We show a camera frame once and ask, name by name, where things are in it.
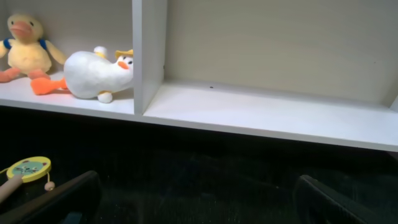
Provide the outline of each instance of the yellow plush body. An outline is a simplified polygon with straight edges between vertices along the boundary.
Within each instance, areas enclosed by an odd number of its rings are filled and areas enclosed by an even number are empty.
[[[8,53],[8,65],[11,68],[19,68],[21,73],[28,75],[29,72],[40,69],[47,72],[51,67],[49,54],[39,42],[22,44],[17,40],[10,40],[11,50]]]
[[[0,58],[8,53],[9,69],[0,71],[0,82],[9,82],[18,74],[26,74],[29,78],[48,78],[46,74],[52,65],[51,55],[58,63],[63,65],[66,56],[51,42],[45,41],[45,50],[39,40],[43,36],[41,23],[27,15],[13,15],[8,21],[8,28],[14,37],[9,39],[9,50],[4,41],[0,41]]]

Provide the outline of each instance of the orange beak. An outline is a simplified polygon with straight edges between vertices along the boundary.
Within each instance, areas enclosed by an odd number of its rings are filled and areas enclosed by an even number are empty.
[[[32,28],[29,24],[22,21],[17,21],[10,28],[11,32],[19,37],[27,37],[32,33]]]
[[[124,69],[129,69],[129,66],[124,62],[118,62],[118,65]]]

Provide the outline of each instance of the wooden bead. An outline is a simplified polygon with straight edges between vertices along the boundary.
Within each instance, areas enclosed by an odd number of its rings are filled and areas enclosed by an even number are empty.
[[[54,189],[54,188],[55,188],[55,183],[52,182],[52,181],[47,182],[47,183],[44,185],[44,189],[45,189],[46,191],[50,191],[50,190],[52,190],[52,189]]]

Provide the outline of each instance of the blue backpack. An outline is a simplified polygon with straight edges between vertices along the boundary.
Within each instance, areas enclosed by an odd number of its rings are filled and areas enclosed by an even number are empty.
[[[3,44],[4,44],[4,46],[9,50],[9,49],[11,49],[11,45],[10,45],[10,38],[6,38],[4,41],[3,41]],[[47,50],[47,46],[46,46],[46,44],[45,44],[45,40],[43,40],[43,39],[39,39],[38,40],[39,41],[39,44],[40,44],[40,46],[42,46],[42,48],[44,49],[44,50]]]

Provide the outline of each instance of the white goose plush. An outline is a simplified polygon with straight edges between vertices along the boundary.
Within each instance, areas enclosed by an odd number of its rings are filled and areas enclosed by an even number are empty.
[[[36,95],[46,95],[58,88],[69,89],[78,98],[98,97],[110,103],[112,93],[132,87],[133,50],[116,51],[116,63],[106,59],[106,49],[96,47],[93,52],[75,52],[65,62],[64,78],[52,81],[45,78],[32,80]]]

